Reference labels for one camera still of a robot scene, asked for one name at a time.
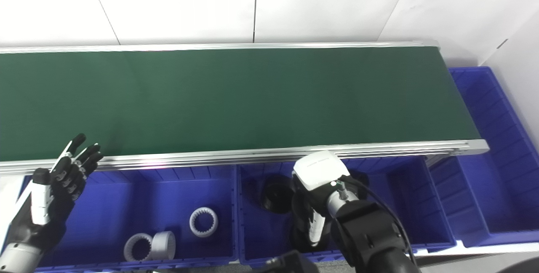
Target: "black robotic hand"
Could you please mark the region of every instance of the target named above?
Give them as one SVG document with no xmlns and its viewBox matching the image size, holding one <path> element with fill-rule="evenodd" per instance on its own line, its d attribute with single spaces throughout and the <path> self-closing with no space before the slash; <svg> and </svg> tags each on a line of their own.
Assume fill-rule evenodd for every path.
<svg viewBox="0 0 539 273">
<path fill-rule="evenodd" d="M 98 144 L 75 156 L 77 147 L 85 140 L 84 134 L 77 135 L 67 144 L 51 170 L 38 168 L 34 171 L 32 181 L 20 198 L 19 211 L 11 221 L 6 239 L 8 247 L 0 256 L 0 271 L 33 271 L 30 267 L 14 265 L 12 258 L 23 258 L 19 262 L 31 258 L 33 261 L 27 262 L 37 265 L 42 254 L 52 250 L 64 236 L 65 223 L 75 201 L 83 193 L 87 177 L 103 158 Z"/>
</svg>

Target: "robotic arm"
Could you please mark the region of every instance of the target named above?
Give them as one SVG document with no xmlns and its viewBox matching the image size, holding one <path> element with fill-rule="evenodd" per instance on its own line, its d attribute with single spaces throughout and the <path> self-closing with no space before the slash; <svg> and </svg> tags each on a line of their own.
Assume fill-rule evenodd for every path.
<svg viewBox="0 0 539 273">
<path fill-rule="evenodd" d="M 86 140 L 79 134 L 65 147 L 53 167 L 38 168 L 16 204 L 0 256 L 0 273 L 31 273 L 43 254 L 52 250 L 66 231 L 65 222 L 86 185 L 86 178 L 103 158 L 98 144 L 75 156 Z"/>
<path fill-rule="evenodd" d="M 358 273 L 419 273 L 397 216 L 335 154 L 321 151 L 298 160 L 292 172 L 293 246 L 324 250 L 329 236 Z M 366 199 L 371 195 L 377 202 Z"/>
</svg>

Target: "blue storage bin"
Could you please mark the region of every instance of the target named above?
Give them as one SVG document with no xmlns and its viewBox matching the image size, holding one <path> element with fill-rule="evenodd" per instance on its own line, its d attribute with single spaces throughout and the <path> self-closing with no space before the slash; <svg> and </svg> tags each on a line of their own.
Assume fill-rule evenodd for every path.
<svg viewBox="0 0 539 273">
<path fill-rule="evenodd" d="M 448 221 L 465 246 L 539 241 L 539 157 L 488 67 L 450 72 L 491 150 L 432 169 Z"/>
<path fill-rule="evenodd" d="M 225 265 L 237 259 L 236 166 L 96 172 L 67 220 L 60 244 L 37 272 L 99 272 Z M 191 213 L 202 206 L 219 219 L 196 237 Z M 127 262 L 123 246 L 136 233 L 172 231 L 173 260 Z"/>
<path fill-rule="evenodd" d="M 352 171 L 368 173 L 370 187 L 396 212 L 414 249 L 444 249 L 456 241 L 434 184 L 421 157 L 356 158 L 344 160 Z M 238 168 L 240 263 L 254 267 L 292 250 L 291 214 L 274 214 L 260 206 L 265 179 L 291 176 L 294 162 L 245 164 Z M 305 254 L 311 261 L 344 259 L 333 242 L 324 252 Z"/>
</svg>

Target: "white plastic ring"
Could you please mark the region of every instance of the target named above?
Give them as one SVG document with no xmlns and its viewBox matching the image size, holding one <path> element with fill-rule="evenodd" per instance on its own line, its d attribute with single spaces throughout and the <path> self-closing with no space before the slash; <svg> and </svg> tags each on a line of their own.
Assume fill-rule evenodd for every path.
<svg viewBox="0 0 539 273">
<path fill-rule="evenodd" d="M 197 228 L 195 227 L 195 220 L 202 213 L 210 214 L 212 219 L 213 219 L 213 223 L 212 223 L 210 229 L 207 230 L 207 231 L 204 231 L 204 232 L 201 232 L 201 231 L 197 230 Z M 217 214 L 215 214 L 215 212 L 212 209 L 206 208 L 206 207 L 196 209 L 193 212 L 193 214 L 191 214 L 191 218 L 189 219 L 189 227 L 191 227 L 191 231 L 197 237 L 208 237 L 208 236 L 212 235 L 213 233 L 215 233 L 215 230 L 217 230 L 217 225 L 218 224 L 219 224 L 219 221 L 217 220 Z"/>
<path fill-rule="evenodd" d="M 152 240 L 152 260 L 171 260 L 176 254 L 176 237 L 171 231 L 157 233 Z"/>
<path fill-rule="evenodd" d="M 134 257 L 133 257 L 133 246 L 135 246 L 135 244 L 137 242 L 139 242 L 140 240 L 145 240 L 148 242 L 148 244 L 150 245 L 150 247 L 152 246 L 152 237 L 146 233 L 137 233 L 133 236 L 131 236 L 131 238 L 129 238 L 127 240 L 127 242 L 125 243 L 125 246 L 123 246 L 123 257 L 125 257 L 126 261 L 129 261 L 129 262 L 143 262 L 143 261 L 148 261 L 150 260 L 150 250 L 151 248 L 148 250 L 148 254 L 140 259 L 140 260 L 136 260 Z"/>
</svg>

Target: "black cable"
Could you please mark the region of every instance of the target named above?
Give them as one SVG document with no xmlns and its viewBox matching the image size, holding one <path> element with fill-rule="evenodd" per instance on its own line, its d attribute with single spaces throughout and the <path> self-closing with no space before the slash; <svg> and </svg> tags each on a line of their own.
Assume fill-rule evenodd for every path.
<svg viewBox="0 0 539 273">
<path fill-rule="evenodd" d="M 395 222 L 397 223 L 397 227 L 399 227 L 400 229 L 400 232 L 402 233 L 403 235 L 403 239 L 404 239 L 404 244 L 406 245 L 406 250 L 408 250 L 408 255 L 410 256 L 410 261 L 414 264 L 414 265 L 417 265 L 417 262 L 416 262 L 416 257 L 414 256 L 414 251 L 412 250 L 412 244 L 410 244 L 410 240 L 408 239 L 408 234 L 406 233 L 406 230 L 404 230 L 404 226 L 403 224 L 400 222 L 400 219 L 397 217 L 397 215 L 395 213 L 393 213 L 393 211 L 389 208 L 389 206 L 380 198 L 380 196 L 376 195 L 376 193 L 372 192 L 371 189 L 369 189 L 369 187 L 367 187 L 366 185 L 362 184 L 361 181 L 358 181 L 357 179 L 354 179 L 352 177 L 346 179 L 346 181 L 348 181 L 349 179 L 351 179 L 352 183 L 355 184 L 355 185 L 358 185 L 359 187 L 363 188 L 365 191 L 367 191 L 367 193 L 369 193 L 369 195 L 372 196 L 372 198 L 374 198 L 376 200 L 376 202 L 378 202 L 383 208 L 384 210 L 386 210 L 389 215 L 391 215 L 393 217 L 393 219 L 395 220 Z"/>
</svg>

